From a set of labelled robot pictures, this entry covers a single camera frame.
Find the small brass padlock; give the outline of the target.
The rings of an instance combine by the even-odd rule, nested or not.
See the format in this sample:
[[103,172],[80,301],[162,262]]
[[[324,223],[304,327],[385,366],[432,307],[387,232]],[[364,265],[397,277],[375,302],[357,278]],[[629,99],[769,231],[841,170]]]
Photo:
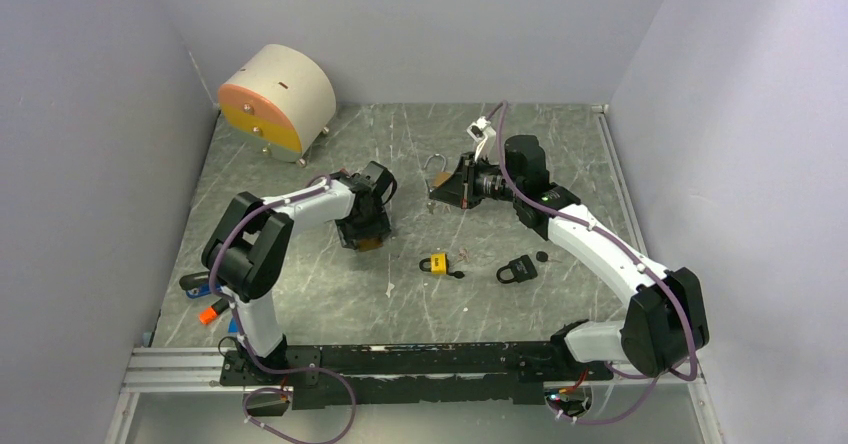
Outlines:
[[368,252],[371,250],[378,249],[383,246],[383,239],[381,237],[369,237],[364,239],[359,239],[357,241],[356,250],[358,252]]

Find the large brass padlock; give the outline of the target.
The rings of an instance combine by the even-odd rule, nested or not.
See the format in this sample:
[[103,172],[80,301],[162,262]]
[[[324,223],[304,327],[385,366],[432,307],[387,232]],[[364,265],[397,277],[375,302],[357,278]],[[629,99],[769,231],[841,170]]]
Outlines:
[[440,186],[446,179],[451,176],[448,171],[449,159],[440,153],[434,153],[428,156],[421,167],[425,177],[427,190],[433,190]]

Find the yellow padlock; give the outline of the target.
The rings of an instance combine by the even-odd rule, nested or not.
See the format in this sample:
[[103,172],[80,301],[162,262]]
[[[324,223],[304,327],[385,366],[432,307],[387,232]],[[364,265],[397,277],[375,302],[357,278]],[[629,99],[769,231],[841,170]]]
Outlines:
[[444,252],[431,254],[429,257],[422,259],[418,264],[422,272],[435,275],[449,275],[450,264],[448,256]]

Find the black padlock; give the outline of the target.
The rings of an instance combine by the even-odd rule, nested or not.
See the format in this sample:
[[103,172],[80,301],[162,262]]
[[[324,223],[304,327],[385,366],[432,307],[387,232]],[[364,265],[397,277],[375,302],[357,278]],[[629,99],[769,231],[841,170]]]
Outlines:
[[496,279],[501,284],[517,284],[538,277],[538,271],[529,255],[521,255],[496,271]]

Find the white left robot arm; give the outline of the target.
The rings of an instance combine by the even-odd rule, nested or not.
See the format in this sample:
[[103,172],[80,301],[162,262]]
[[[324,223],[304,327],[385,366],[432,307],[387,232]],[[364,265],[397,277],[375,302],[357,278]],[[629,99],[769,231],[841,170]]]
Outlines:
[[272,289],[292,238],[334,223],[342,247],[364,252],[391,232],[387,204],[398,188],[385,166],[371,161],[350,174],[338,171],[278,197],[237,194],[207,241],[201,262],[209,287],[233,312],[239,351],[258,382],[272,384],[288,368],[287,339],[276,319]]

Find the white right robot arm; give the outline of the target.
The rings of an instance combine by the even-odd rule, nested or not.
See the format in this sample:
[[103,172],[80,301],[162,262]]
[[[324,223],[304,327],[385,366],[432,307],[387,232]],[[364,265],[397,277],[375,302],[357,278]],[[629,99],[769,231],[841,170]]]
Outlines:
[[591,270],[626,309],[621,321],[575,322],[555,338],[553,372],[572,379],[589,362],[625,363],[656,377],[694,362],[710,340],[701,283],[688,268],[670,270],[604,226],[571,191],[554,183],[547,156],[532,135],[515,135],[495,164],[476,152],[461,155],[428,196],[470,210],[485,199],[508,202],[519,221]]

